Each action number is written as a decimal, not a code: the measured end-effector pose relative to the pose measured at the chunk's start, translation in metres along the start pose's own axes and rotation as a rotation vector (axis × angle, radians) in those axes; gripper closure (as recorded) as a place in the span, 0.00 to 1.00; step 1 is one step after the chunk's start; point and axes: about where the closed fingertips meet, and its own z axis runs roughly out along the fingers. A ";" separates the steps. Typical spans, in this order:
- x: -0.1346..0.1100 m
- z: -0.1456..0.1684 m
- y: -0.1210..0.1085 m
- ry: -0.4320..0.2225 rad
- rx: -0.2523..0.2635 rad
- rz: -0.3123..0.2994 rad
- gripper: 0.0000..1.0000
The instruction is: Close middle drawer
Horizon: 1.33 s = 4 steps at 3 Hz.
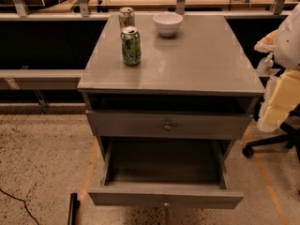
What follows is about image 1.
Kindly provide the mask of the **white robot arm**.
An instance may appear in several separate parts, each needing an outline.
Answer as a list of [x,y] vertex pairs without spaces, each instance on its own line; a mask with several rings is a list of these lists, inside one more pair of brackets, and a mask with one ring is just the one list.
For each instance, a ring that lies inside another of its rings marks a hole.
[[273,132],[300,104],[300,4],[277,30],[259,40],[254,50],[272,52],[275,62],[285,68],[279,77],[272,76],[267,82],[259,111],[258,129]]

